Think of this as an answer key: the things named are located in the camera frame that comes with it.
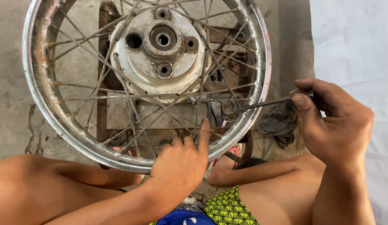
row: thigh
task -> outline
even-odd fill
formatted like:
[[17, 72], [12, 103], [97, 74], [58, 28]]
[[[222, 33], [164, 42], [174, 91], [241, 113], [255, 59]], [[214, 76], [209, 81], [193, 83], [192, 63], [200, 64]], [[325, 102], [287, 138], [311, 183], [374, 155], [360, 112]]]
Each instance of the thigh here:
[[312, 167], [294, 170], [272, 179], [242, 185], [238, 194], [261, 225], [312, 224], [312, 205], [323, 170]]
[[122, 194], [92, 187], [25, 160], [0, 163], [0, 224], [37, 225]]

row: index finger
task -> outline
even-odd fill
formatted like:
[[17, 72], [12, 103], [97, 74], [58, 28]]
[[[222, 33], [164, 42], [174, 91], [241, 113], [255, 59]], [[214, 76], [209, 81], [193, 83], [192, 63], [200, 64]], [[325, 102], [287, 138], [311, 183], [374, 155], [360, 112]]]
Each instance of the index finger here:
[[200, 131], [198, 132], [197, 150], [207, 155], [210, 130], [211, 124], [209, 123], [209, 120], [207, 118], [203, 118], [201, 121]]
[[338, 108], [348, 105], [348, 101], [353, 97], [336, 84], [326, 81], [309, 78], [301, 79], [295, 82], [296, 87], [303, 90], [313, 90], [317, 96], [330, 107]]

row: spoked wheel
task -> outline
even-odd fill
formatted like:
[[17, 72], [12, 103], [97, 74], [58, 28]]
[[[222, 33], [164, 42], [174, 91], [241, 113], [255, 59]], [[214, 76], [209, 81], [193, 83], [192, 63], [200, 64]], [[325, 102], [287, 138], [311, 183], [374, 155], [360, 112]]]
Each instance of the spoked wheel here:
[[161, 146], [195, 137], [202, 117], [212, 122], [209, 161], [246, 135], [261, 109], [240, 108], [266, 99], [271, 48], [252, 0], [33, 0], [23, 64], [64, 140], [103, 165], [149, 174]]

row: leg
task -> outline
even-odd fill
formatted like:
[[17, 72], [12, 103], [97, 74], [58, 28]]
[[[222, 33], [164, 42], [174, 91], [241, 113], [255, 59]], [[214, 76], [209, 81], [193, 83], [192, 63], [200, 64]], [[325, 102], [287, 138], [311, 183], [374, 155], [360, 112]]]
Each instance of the leg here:
[[213, 186], [240, 186], [238, 195], [260, 224], [311, 224], [325, 165], [311, 154], [232, 171], [225, 157], [208, 176]]
[[0, 224], [45, 224], [122, 194], [141, 175], [34, 155], [0, 161]]

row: shorts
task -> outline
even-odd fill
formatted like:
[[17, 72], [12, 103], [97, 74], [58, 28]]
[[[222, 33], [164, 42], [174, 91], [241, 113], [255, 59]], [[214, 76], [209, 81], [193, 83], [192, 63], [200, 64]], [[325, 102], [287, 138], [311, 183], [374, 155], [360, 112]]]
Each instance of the shorts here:
[[238, 187], [219, 193], [199, 205], [185, 205], [176, 209], [203, 213], [217, 225], [259, 225], [240, 200]]

